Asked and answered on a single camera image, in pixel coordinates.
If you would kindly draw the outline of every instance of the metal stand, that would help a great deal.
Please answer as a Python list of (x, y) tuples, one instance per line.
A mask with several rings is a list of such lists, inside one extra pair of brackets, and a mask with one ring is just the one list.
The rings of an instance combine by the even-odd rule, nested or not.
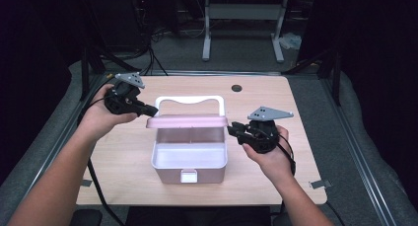
[(282, 49), (279, 43), (280, 31), (282, 29), (288, 0), (283, 0), (278, 5), (258, 5), (258, 4), (210, 4), (205, 0), (205, 41), (203, 44), (203, 61), (208, 61), (210, 57), (211, 19), (238, 19), (238, 20), (277, 20), (276, 30), (271, 34), (274, 53), (277, 62), (284, 62)]

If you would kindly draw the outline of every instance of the handheld controller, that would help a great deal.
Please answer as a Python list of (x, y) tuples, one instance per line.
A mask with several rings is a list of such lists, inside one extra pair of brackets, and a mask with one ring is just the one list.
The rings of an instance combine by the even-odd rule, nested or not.
[(292, 117), (292, 113), (260, 107), (248, 116), (249, 124), (232, 122), (228, 133), (235, 136), (239, 144), (249, 144), (255, 152), (265, 154), (276, 148), (279, 132), (274, 119)]
[(115, 78), (118, 81), (107, 91), (104, 99), (104, 105), (111, 113), (154, 116), (158, 112), (157, 108), (137, 100), (136, 97), (141, 94), (138, 88), (145, 88), (138, 72), (117, 74)]

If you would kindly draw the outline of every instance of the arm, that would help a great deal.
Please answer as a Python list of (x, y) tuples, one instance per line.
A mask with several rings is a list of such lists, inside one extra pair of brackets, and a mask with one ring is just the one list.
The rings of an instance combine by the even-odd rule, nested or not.
[[(289, 138), (287, 129), (279, 125), (277, 129), (283, 137)], [(286, 141), (280, 138), (279, 143), (290, 152)], [(260, 166), (261, 171), (283, 197), (293, 225), (332, 225), (293, 177), (289, 160), (279, 148), (266, 154), (256, 153), (247, 144), (244, 144), (243, 148), (246, 155)]]
[[(112, 85), (103, 86), (93, 98), (101, 99)], [(54, 162), (19, 205), (9, 225), (68, 225), (95, 143), (136, 113), (111, 114), (104, 101), (92, 105)]]

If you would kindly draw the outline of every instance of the wrist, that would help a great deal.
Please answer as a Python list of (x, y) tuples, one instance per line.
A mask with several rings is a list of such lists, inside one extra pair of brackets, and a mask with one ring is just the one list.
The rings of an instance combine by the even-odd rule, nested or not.
[(77, 127), (72, 138), (77, 139), (78, 142), (82, 142), (88, 145), (93, 145), (99, 140), (95, 133), (90, 130), (90, 128), (82, 124)]
[(280, 181), (276, 181), (275, 183), (273, 183), (273, 185), (276, 187), (277, 191), (279, 191), (280, 194), (299, 186), (298, 181), (296, 181), (295, 177), (293, 177), (292, 175), (286, 176), (285, 178), (282, 178)]

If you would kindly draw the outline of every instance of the basket handle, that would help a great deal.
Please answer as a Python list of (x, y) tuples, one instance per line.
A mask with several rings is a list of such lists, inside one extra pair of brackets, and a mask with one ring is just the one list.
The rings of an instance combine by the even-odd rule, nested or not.
[(160, 96), (156, 100), (155, 107), (159, 110), (160, 103), (162, 101), (175, 101), (181, 104), (193, 105), (207, 100), (216, 100), (219, 103), (219, 115), (225, 115), (225, 102), (224, 98), (220, 96)]

